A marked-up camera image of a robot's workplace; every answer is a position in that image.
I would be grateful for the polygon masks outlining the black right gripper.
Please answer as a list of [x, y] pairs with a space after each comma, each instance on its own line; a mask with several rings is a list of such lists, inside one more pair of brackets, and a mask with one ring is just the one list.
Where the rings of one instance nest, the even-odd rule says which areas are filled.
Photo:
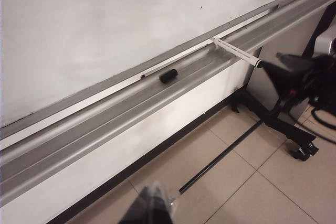
[[261, 67], [279, 98], [289, 99], [303, 90], [302, 97], [310, 104], [335, 104], [335, 54], [303, 58], [278, 52], [276, 56], [284, 65], [292, 65], [290, 69], [266, 61]]

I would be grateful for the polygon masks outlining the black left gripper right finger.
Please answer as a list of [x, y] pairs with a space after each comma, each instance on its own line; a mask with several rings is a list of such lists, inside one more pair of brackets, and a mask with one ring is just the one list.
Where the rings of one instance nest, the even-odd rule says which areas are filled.
[[179, 204], [179, 191], [154, 182], [154, 223], [174, 223]]

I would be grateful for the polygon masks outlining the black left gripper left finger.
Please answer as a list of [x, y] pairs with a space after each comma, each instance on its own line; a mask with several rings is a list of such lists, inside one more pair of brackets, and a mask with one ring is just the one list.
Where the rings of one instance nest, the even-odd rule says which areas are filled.
[[145, 186], [125, 212], [119, 223], [155, 223], [154, 185]]

